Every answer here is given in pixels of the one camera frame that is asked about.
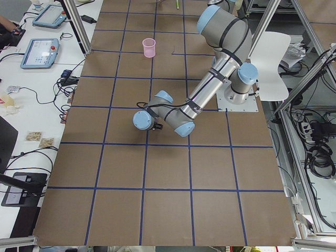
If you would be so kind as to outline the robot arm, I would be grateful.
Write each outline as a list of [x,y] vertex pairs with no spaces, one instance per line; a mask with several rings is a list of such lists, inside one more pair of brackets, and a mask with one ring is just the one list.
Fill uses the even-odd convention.
[[232,13],[236,0],[209,0],[207,6],[216,5],[225,11]]
[[225,83],[227,101],[241,104],[248,97],[258,78],[257,68],[246,59],[252,45],[252,34],[246,21],[218,5],[209,5],[197,22],[197,31],[215,52],[215,61],[194,91],[180,105],[164,90],[133,116],[139,130],[160,129],[158,118],[163,119],[181,137],[195,128],[194,119],[202,112],[218,89]]

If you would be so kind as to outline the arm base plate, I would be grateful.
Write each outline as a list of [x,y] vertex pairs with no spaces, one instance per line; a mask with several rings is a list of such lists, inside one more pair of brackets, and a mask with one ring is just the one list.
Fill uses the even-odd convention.
[[231,95],[226,92],[226,86],[221,87],[216,92],[217,107],[219,112],[258,112],[256,97],[253,88],[248,94]]

